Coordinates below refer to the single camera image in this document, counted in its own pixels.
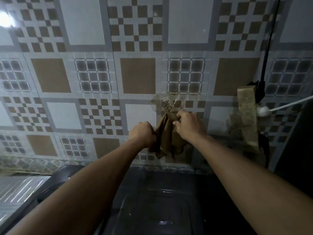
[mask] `forearm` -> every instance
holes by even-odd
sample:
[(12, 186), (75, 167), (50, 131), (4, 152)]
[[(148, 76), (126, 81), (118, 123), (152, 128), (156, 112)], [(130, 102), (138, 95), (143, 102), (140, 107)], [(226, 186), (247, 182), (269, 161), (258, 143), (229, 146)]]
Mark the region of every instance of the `forearm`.
[(10, 234), (91, 234), (108, 213), (135, 156), (134, 141), (91, 163), (27, 215)]
[(313, 233), (313, 202), (307, 195), (209, 137), (191, 143), (258, 234)]

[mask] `person's left hand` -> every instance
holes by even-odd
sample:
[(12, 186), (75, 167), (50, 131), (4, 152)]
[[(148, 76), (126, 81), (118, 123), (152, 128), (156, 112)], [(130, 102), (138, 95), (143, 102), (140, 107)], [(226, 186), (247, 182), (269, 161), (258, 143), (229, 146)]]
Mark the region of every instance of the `person's left hand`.
[(142, 148), (149, 148), (156, 142), (154, 129), (149, 122), (139, 122), (130, 132), (129, 140), (138, 143)]

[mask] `brown cloth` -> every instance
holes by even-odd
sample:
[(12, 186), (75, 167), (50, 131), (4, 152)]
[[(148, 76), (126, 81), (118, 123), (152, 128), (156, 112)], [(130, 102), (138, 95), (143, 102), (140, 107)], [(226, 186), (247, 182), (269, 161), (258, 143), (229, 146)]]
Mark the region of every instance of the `brown cloth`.
[(157, 142), (149, 151), (155, 152), (156, 157), (159, 159), (167, 154), (171, 154), (174, 160), (174, 155), (181, 154), (187, 143), (177, 133), (176, 126), (173, 125), (174, 121), (178, 121), (176, 115), (174, 113), (166, 113), (156, 127)]

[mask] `hand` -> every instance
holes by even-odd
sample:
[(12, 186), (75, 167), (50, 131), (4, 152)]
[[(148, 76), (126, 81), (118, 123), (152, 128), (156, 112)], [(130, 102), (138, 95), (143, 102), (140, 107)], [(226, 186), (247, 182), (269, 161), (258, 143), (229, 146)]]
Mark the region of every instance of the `hand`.
[(174, 121), (173, 124), (177, 128), (178, 134), (186, 141), (190, 142), (196, 136), (206, 135), (202, 120), (195, 113), (180, 110), (176, 116), (180, 122)]
[(151, 147), (156, 142), (154, 129), (149, 122), (139, 122), (130, 132), (129, 140), (138, 143), (142, 149)]

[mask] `corrugated metal surface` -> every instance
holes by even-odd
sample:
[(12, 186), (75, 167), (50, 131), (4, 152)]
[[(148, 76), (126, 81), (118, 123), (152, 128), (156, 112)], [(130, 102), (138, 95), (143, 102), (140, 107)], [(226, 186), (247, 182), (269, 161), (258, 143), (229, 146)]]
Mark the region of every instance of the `corrugated metal surface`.
[(0, 178), (0, 225), (48, 179), (49, 176)]

